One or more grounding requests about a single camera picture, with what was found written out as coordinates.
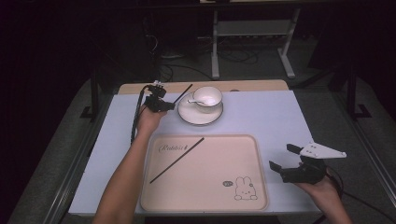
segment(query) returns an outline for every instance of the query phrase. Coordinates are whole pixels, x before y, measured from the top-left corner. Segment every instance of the tray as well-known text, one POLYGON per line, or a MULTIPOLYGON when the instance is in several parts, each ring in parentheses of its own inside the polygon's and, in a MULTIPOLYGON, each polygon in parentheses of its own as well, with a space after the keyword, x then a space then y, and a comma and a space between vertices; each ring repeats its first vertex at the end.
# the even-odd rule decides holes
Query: tray
POLYGON ((256 140, 247 134, 158 135, 149 147, 141 205, 158 212, 265 209, 256 140))

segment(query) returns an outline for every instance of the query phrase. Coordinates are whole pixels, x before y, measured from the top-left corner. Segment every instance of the rabbit cartoon print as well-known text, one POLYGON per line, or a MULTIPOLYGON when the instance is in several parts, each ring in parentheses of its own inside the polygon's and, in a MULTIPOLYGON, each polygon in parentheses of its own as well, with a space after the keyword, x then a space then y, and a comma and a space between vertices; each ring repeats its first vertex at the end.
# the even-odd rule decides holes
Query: rabbit cartoon print
POLYGON ((237 177, 235 188, 235 199, 239 200, 257 200, 256 190, 254 189, 253 183, 248 176, 237 177))

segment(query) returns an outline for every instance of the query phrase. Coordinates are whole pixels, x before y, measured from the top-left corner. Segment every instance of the chopstick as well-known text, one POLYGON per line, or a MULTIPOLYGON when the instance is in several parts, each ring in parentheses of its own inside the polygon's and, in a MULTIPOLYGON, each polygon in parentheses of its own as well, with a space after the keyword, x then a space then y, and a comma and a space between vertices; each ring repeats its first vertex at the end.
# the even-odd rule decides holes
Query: chopstick
POLYGON ((173 165, 175 165, 175 163, 177 163, 178 161, 181 160, 181 158, 183 158, 185 155, 187 155, 187 153, 189 153, 193 148, 195 148, 196 146, 198 146, 198 144, 200 144, 202 141, 204 141, 204 137, 201 138, 197 143, 195 143, 192 147, 189 148, 189 150, 187 150, 185 153, 183 153, 183 155, 181 155, 179 158, 177 158, 174 162, 172 162, 172 164, 170 164, 168 167, 166 167, 160 174, 158 174, 157 176, 154 177, 154 179, 152 179, 149 183, 151 184, 152 182, 154 182, 156 179, 158 179, 158 177, 160 177, 161 175, 163 175, 163 173, 165 173, 167 170, 169 170, 169 168, 171 168, 173 165))

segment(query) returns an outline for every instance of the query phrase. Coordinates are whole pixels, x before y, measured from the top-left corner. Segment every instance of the teacup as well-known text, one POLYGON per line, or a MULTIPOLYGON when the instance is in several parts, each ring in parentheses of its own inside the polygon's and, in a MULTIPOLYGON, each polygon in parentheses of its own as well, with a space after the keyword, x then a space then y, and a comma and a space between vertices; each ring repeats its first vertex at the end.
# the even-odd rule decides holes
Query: teacup
POLYGON ((201 87, 192 94, 195 107, 210 114, 221 106, 222 93, 215 87, 201 87))

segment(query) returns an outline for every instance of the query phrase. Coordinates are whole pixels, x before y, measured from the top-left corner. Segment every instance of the white plate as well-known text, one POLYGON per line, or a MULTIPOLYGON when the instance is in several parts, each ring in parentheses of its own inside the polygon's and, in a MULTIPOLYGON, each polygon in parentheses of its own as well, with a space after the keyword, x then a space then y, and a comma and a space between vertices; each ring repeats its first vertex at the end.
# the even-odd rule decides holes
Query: white plate
POLYGON ((200 112, 197 108, 195 108, 195 103, 189 103, 188 100, 192 100, 192 93, 185 95, 180 100, 177 107, 178 114, 188 123, 195 125, 206 125, 218 119, 222 114, 222 103, 215 111, 213 111, 213 113, 206 114, 200 112))

